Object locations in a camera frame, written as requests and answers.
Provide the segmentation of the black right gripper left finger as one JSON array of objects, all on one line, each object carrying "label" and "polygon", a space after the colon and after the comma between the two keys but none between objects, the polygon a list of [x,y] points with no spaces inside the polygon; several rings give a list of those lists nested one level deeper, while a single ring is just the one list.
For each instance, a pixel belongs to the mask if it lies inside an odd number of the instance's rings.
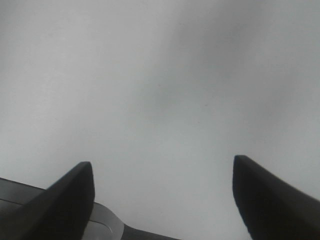
[{"label": "black right gripper left finger", "polygon": [[0,219],[2,240],[80,240],[95,199],[92,164],[78,163],[53,185]]}]

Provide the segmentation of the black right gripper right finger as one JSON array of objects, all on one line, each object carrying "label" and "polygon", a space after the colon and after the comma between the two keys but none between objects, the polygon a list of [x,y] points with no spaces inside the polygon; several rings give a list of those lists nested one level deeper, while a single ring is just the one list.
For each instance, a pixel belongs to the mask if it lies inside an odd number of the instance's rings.
[{"label": "black right gripper right finger", "polygon": [[232,193],[253,240],[318,240],[320,202],[246,155],[233,161]]}]

